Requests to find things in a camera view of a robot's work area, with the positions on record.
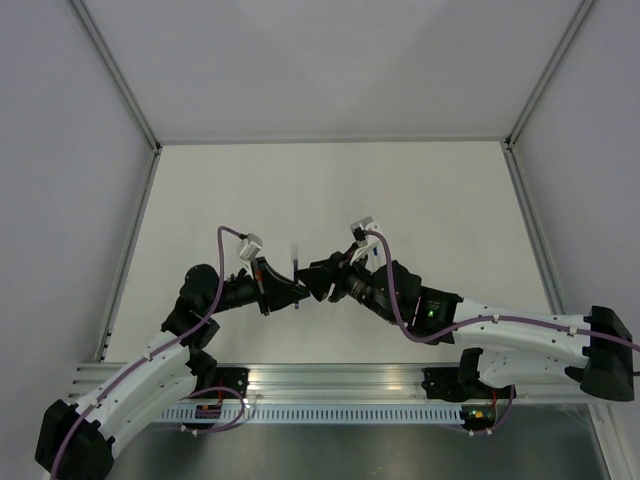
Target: robotic arm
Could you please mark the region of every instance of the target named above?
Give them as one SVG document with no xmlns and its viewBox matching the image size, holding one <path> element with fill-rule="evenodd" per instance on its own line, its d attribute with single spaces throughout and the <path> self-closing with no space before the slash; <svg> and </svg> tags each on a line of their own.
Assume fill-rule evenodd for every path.
<svg viewBox="0 0 640 480">
<path fill-rule="evenodd" d="M 215 313 L 257 303 L 269 315 L 310 295 L 330 302 L 350 296 L 400 327 L 410 340 L 472 347 L 456 368 L 424 369 L 428 398 L 508 398 L 512 385 L 578 382 L 599 398 L 633 400 L 632 352 L 625 346 L 631 335 L 612 310 L 593 307 L 586 317 L 534 315 L 478 303 L 423 286 L 400 263 L 387 262 L 388 245 L 371 218 L 354 223 L 351 231 L 355 242 L 346 252 L 297 272 L 304 286 L 257 257 L 262 248 L 258 237 L 241 235 L 238 256 L 244 268 L 224 281 Z M 140 355 L 76 403 L 58 400 L 49 407 L 36 461 L 47 471 L 57 468 L 59 479 L 104 479 L 128 442 L 163 410 L 216 385 L 217 362 L 202 349 L 220 327 L 203 318 L 221 281 L 209 265 L 191 268 L 173 311 Z"/>
</svg>

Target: gray floor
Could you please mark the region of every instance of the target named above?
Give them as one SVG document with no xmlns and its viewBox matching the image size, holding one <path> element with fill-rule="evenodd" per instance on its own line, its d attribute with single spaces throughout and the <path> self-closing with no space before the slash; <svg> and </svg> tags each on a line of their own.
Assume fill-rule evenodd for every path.
<svg viewBox="0 0 640 480">
<path fill-rule="evenodd" d="M 244 425 L 205 438 L 143 432 L 110 480 L 601 480 L 588 417 L 519 407 L 492 437 L 438 426 Z"/>
</svg>

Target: perforated metal strip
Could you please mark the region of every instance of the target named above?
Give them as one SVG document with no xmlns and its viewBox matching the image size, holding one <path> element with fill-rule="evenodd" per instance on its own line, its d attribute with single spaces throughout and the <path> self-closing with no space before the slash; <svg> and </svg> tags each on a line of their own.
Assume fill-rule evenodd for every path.
<svg viewBox="0 0 640 480">
<path fill-rule="evenodd" d="M 240 411 L 235 405 L 224 405 L 215 423 L 233 419 Z M 196 414 L 196 404 L 178 403 L 165 410 L 156 420 L 162 423 L 211 423 L 207 414 Z M 460 406 L 453 405 L 268 405 L 257 404 L 246 409 L 245 423 L 255 424 L 440 424 L 459 425 Z"/>
</svg>

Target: table surface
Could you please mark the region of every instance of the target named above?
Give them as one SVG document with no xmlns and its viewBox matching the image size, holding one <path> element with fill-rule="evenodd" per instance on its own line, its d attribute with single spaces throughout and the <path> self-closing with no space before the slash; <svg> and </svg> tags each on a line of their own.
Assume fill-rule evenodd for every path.
<svg viewBox="0 0 640 480">
<path fill-rule="evenodd" d="M 291 276 L 353 241 L 372 216 L 392 255 L 423 285 L 488 304 L 548 312 L 498 142 L 167 146 L 113 326 L 106 360 L 128 361 L 159 330 L 184 275 L 217 267 L 216 229 L 263 240 Z M 225 237 L 226 272 L 237 240 Z M 412 344 L 351 299 L 305 300 L 262 317 L 247 306 L 217 315 L 207 347 L 220 363 L 457 362 L 461 348 Z"/>
</svg>

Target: gray wall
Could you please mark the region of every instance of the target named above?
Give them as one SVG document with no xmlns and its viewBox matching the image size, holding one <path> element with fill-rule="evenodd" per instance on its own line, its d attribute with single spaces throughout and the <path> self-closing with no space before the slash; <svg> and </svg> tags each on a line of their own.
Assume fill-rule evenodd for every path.
<svg viewBox="0 0 640 480">
<path fill-rule="evenodd" d="M 611 306 L 636 339 L 639 21 L 637 0 L 597 4 L 517 145 L 569 307 Z M 637 409 L 637 403 L 618 409 L 636 456 Z"/>
<path fill-rule="evenodd" d="M 149 150 L 62 0 L 0 6 L 0 477 L 96 348 Z"/>
</svg>

